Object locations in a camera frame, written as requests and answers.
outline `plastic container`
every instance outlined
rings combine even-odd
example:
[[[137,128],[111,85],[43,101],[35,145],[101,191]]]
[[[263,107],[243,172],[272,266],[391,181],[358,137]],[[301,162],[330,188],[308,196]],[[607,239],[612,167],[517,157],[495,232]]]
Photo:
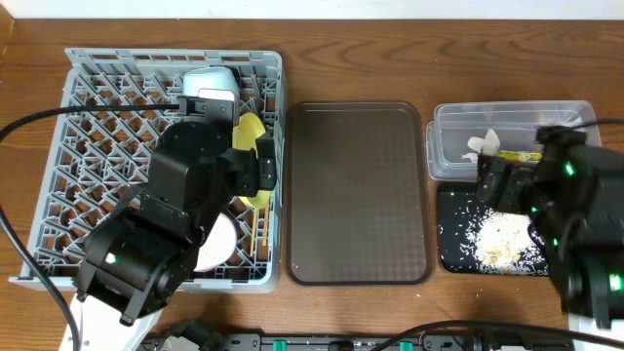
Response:
[[[587,101],[517,101],[450,103],[436,108],[434,121],[427,125],[427,165],[435,180],[475,181],[477,165],[461,156],[475,152],[468,147],[470,137],[485,137],[493,129],[500,149],[541,151],[535,143],[538,127],[574,126],[595,121]],[[598,128],[587,131],[587,143],[601,146]]]
[[[278,179],[271,192],[268,228],[264,232],[262,210],[251,253],[253,209],[232,199],[227,210],[236,219],[235,254],[214,270],[194,273],[178,289],[196,293],[273,291],[279,282],[287,90],[279,54],[169,49],[65,52],[73,68],[67,75],[62,106],[175,103],[182,94],[185,73],[208,66],[232,71],[240,88],[240,113],[253,112],[275,139]],[[172,111],[58,117],[27,246],[60,290],[75,290],[72,279],[84,257],[84,238],[107,217],[120,191],[147,181],[147,166],[158,136],[178,120]],[[10,281],[44,290],[25,264],[20,276]]]

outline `white background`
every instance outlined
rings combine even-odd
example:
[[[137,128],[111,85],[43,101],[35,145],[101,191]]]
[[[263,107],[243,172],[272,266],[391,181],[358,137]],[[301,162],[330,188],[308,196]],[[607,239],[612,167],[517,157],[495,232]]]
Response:
[[[0,0],[16,19],[624,20],[624,0]]]

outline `dish rack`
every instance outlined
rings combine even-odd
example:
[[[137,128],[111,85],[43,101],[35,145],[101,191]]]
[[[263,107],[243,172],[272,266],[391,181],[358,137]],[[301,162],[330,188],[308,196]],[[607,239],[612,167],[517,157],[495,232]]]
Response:
[[[275,52],[149,49],[66,49],[72,69],[62,106],[176,103],[184,73],[206,66],[232,70],[240,87],[240,112],[253,112],[272,131],[277,185],[271,193],[266,233],[259,211],[254,250],[252,208],[234,197],[227,210],[236,218],[238,241],[232,257],[215,270],[194,273],[179,291],[269,293],[279,282],[282,223],[282,165],[287,83]],[[112,211],[128,186],[147,181],[159,135],[180,118],[169,110],[70,113],[54,132],[28,249],[62,291],[84,257],[83,243]],[[22,266],[10,281],[44,290]]]

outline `wooden tabletop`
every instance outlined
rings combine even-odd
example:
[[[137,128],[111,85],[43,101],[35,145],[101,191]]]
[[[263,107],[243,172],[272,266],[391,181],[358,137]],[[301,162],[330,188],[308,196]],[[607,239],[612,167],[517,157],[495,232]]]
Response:
[[[446,102],[585,99],[599,118],[624,115],[624,22],[19,19],[0,66],[0,126],[59,106],[66,47],[276,51],[290,106],[404,100],[428,122]],[[0,145],[0,201],[24,242],[55,122],[23,127]],[[605,146],[624,151],[621,131],[601,132]],[[437,184],[428,185],[434,215]],[[20,267],[0,239],[0,350],[58,349],[65,321],[47,293],[7,282]],[[567,326],[546,278],[451,274],[439,264],[420,287],[304,288],[282,273],[269,294],[177,293],[157,328],[185,318],[222,332],[307,334],[387,335],[468,318]]]

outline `yellow plate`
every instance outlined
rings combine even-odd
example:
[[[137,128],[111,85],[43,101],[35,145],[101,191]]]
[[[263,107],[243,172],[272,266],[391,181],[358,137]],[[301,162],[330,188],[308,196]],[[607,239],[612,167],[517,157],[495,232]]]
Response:
[[[254,149],[255,155],[257,156],[255,140],[261,137],[264,132],[266,131],[264,130],[262,121],[253,113],[247,112],[240,118],[238,126],[234,127],[232,131],[232,147],[239,150]],[[264,209],[270,197],[270,191],[258,190],[255,197],[247,198],[241,196],[241,200],[245,205],[261,210]]]

